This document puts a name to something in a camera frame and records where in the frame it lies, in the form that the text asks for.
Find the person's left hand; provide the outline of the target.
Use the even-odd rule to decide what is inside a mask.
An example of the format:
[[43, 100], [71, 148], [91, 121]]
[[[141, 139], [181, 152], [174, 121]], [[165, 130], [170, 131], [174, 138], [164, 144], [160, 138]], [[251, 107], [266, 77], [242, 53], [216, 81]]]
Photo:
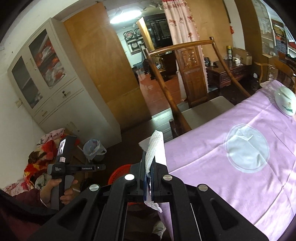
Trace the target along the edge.
[[41, 202], [51, 209], [57, 209], [59, 204], [69, 204], [75, 197], [72, 186], [77, 183], [77, 180], [73, 180], [71, 187], [64, 189], [62, 179], [49, 180], [40, 191]]

